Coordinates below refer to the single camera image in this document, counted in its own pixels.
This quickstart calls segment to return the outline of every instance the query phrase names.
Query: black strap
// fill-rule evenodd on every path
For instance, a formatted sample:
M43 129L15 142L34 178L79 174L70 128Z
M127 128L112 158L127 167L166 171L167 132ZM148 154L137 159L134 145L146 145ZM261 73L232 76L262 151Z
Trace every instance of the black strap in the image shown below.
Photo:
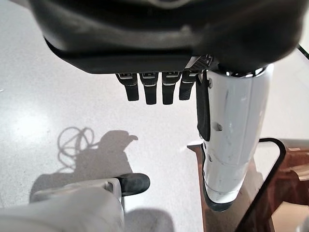
M179 87L179 100L189 100L191 89L196 81L196 75L199 71L184 71Z
M179 81L181 72L162 73L162 99L164 105L173 104L175 85Z
M206 141L211 137L208 84L207 74L204 72L202 82L197 81L197 129Z
M156 104L156 83L158 82L158 72L140 73L140 80L144 85L147 105Z
M126 96L128 101L139 100L139 87L137 84L136 73L118 73L116 74L118 81L126 88Z

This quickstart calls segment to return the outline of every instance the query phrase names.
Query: screw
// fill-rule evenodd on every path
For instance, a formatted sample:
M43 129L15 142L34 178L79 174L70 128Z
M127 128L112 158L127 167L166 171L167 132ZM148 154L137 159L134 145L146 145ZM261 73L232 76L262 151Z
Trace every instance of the screw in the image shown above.
M208 88L212 88L212 79L211 78L209 78L209 80L208 80Z

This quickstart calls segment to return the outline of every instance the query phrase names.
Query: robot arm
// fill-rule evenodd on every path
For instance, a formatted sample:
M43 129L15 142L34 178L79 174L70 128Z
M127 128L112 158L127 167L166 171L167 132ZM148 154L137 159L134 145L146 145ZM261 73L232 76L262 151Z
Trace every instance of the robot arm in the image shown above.
M272 71L273 65L246 74L214 70L197 84L198 128L206 156L204 195L214 210L227 209L241 188L259 140ZM203 113L207 93L208 118Z
M274 61L297 45L308 0L29 0L49 48L88 73L118 73L137 101L190 97L197 80L205 198L236 198L260 134Z

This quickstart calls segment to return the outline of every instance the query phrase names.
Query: white robot forearm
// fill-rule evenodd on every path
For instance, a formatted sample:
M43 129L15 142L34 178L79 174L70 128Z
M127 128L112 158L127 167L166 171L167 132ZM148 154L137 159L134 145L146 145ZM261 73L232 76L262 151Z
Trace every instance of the white robot forearm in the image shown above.
M203 176L214 210L227 209L241 188L259 140L272 72L273 65L246 75L207 72L210 136L203 144Z

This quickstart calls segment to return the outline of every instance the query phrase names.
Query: white floor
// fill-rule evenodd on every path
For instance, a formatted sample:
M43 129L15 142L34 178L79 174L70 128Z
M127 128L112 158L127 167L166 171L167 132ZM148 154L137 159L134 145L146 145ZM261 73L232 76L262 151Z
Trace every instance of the white floor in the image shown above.
M142 172L151 187L126 198L127 218L137 219L129 231L147 231L151 218L151 231L202 231L197 163L186 149L198 139L194 91L178 101L176 90L175 103L164 106L158 90L158 104L148 106L140 86L140 100L127 102L114 75L87 74L57 58L30 12L6 0L0 70L1 207L28 203L31 190ZM309 61L295 50L275 65L262 136L309 139L308 102ZM77 148L74 136L84 128Z

